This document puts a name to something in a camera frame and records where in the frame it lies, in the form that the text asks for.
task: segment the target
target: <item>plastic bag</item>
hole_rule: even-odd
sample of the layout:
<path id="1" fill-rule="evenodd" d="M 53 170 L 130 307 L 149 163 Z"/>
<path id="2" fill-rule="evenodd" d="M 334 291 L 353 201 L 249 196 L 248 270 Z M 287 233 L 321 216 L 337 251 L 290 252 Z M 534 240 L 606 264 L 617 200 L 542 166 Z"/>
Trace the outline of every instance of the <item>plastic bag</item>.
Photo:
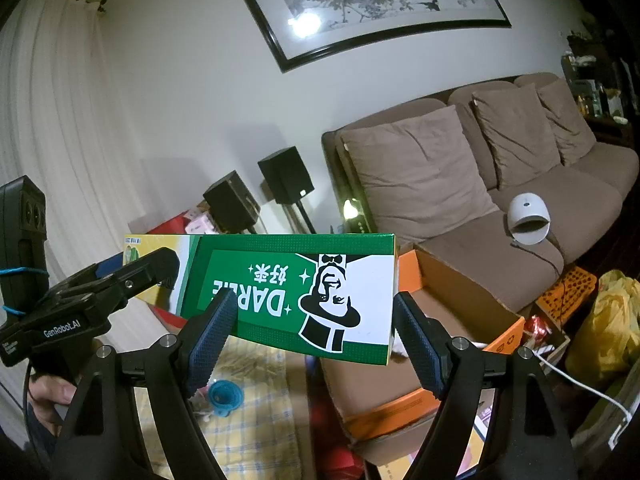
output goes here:
<path id="1" fill-rule="evenodd" d="M 594 388 L 628 372 L 640 356 L 640 283 L 619 270 L 598 280 L 598 297 L 566 358 L 566 370 Z"/>

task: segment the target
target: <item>human hand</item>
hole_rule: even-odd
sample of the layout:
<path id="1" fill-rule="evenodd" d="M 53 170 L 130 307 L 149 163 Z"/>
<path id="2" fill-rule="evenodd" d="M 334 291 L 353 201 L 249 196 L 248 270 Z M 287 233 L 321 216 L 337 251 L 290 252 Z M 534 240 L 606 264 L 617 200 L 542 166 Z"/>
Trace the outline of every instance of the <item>human hand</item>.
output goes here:
<path id="1" fill-rule="evenodd" d="M 53 375 L 32 376 L 29 380 L 28 399 L 33 413 L 53 436 L 60 434 L 62 419 L 54 403 L 68 406 L 76 392 L 73 384 Z"/>

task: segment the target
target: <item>framed painting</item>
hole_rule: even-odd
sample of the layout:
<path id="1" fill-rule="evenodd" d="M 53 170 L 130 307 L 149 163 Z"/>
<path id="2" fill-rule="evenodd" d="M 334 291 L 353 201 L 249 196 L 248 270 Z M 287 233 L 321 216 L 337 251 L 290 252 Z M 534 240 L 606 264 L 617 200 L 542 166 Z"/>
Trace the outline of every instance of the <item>framed painting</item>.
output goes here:
<path id="1" fill-rule="evenodd" d="M 430 30 L 511 27 L 498 0 L 245 0 L 283 72 Z"/>

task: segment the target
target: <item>brown pillow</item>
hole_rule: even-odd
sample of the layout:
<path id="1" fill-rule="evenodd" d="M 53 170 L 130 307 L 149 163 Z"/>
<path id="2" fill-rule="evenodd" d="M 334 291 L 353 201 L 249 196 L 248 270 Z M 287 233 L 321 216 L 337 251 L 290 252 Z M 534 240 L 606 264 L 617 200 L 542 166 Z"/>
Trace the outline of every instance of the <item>brown pillow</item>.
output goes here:
<path id="1" fill-rule="evenodd" d="M 498 210 L 454 106 L 340 138 L 379 232 L 419 242 Z"/>
<path id="2" fill-rule="evenodd" d="M 498 188 L 517 186 L 560 164 L 533 84 L 473 93 L 476 118 L 494 154 Z"/>
<path id="3" fill-rule="evenodd" d="M 569 85 L 558 79 L 539 88 L 538 96 L 556 137 L 562 163 L 568 166 L 577 162 L 591 151 L 596 137 L 578 111 Z"/>

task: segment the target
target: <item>black speaker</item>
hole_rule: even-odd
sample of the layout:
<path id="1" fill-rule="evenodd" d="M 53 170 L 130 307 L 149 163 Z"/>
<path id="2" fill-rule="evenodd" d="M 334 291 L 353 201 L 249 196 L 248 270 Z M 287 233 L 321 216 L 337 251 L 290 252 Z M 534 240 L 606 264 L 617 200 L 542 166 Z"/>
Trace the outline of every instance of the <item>black speaker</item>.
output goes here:
<path id="1" fill-rule="evenodd" d="M 253 232 L 260 206 L 235 171 L 212 184 L 203 194 L 217 224 L 230 233 Z"/>
<path id="2" fill-rule="evenodd" d="M 295 146 L 258 161 L 258 166 L 278 204 L 295 204 L 314 190 L 309 173 Z"/>

